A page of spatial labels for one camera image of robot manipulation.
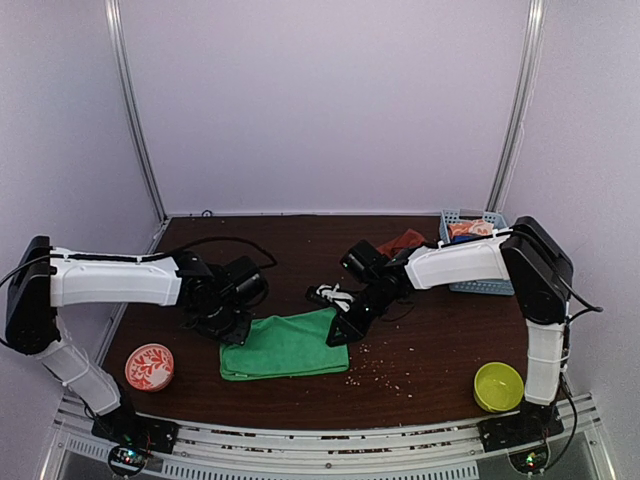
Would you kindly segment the green microfibre towel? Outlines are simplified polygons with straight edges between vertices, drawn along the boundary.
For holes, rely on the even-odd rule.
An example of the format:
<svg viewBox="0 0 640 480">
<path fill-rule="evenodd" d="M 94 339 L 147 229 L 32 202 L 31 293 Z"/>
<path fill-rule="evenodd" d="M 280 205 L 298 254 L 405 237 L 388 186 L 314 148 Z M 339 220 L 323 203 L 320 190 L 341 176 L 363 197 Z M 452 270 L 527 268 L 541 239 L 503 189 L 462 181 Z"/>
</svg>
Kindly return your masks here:
<svg viewBox="0 0 640 480">
<path fill-rule="evenodd" d="M 348 348 L 326 345 L 334 316 L 334 309 L 325 308 L 254 321 L 244 344 L 220 347 L 221 378 L 243 382 L 347 371 Z"/>
</svg>

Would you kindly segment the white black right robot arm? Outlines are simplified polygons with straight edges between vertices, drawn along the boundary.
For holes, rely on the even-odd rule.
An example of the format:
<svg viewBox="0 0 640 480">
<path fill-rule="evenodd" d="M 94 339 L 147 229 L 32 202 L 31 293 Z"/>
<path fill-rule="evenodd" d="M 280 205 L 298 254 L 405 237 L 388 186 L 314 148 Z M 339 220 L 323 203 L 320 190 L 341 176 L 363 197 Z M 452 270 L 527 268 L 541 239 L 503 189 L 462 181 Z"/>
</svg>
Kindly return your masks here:
<svg viewBox="0 0 640 480">
<path fill-rule="evenodd" d="M 330 347 L 363 339 L 373 323 L 400 298 L 445 284 L 502 280 L 511 283 L 528 329 L 524 400 L 513 419 L 519 440 L 535 440 L 551 424 L 547 407 L 556 398 L 564 363 L 573 264 L 544 227 L 521 216 L 505 229 L 459 243 L 422 244 L 390 258 L 362 240 L 342 264 L 364 289 L 331 321 Z"/>
</svg>

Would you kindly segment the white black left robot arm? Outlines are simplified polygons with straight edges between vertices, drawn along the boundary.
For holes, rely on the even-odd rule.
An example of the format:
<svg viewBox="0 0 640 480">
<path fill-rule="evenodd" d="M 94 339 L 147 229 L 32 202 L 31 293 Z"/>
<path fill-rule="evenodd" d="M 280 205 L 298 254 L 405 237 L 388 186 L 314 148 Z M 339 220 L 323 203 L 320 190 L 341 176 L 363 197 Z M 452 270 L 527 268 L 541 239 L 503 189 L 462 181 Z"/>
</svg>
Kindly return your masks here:
<svg viewBox="0 0 640 480">
<path fill-rule="evenodd" d="M 123 444 L 144 433 L 142 419 L 123 387 L 77 347 L 58 318 L 58 308 L 91 303 L 134 303 L 183 309 L 196 332 L 223 349 L 250 352 L 257 332 L 273 336 L 262 363 L 266 379 L 343 373 L 348 349 L 328 343 L 332 318 L 326 310 L 282 319 L 256 320 L 251 308 L 268 294 L 262 269 L 243 256 L 227 265 L 204 262 L 185 245 L 147 256 L 92 254 L 54 248 L 46 236 L 31 240 L 7 285 L 4 345 L 32 356 L 77 395 Z"/>
</svg>

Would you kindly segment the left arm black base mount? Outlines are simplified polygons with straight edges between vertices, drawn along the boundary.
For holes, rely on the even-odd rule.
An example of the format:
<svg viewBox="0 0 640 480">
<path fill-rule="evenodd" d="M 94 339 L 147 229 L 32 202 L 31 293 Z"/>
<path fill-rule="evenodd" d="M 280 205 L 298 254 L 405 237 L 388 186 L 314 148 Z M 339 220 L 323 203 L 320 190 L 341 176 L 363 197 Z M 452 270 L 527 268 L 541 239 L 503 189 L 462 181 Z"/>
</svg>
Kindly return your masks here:
<svg viewBox="0 0 640 480">
<path fill-rule="evenodd" d="M 122 397 L 113 411 L 99 415 L 88 405 L 85 413 L 92 419 L 91 433 L 134 450 L 171 454 L 179 426 L 177 423 L 139 415 L 132 402 Z"/>
</svg>

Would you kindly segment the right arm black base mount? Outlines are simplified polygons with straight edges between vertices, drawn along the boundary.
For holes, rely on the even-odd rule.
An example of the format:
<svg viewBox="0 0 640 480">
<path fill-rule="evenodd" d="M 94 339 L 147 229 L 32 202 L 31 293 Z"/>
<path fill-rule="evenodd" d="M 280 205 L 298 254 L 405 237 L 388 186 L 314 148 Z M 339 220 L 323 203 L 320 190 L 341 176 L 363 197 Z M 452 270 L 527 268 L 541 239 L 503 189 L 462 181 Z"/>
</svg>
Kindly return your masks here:
<svg viewBox="0 0 640 480">
<path fill-rule="evenodd" d="M 554 403 L 548 406 L 523 401 L 517 413 L 489 418 L 477 424 L 485 452 L 511 449 L 564 432 L 564 425 Z"/>
</svg>

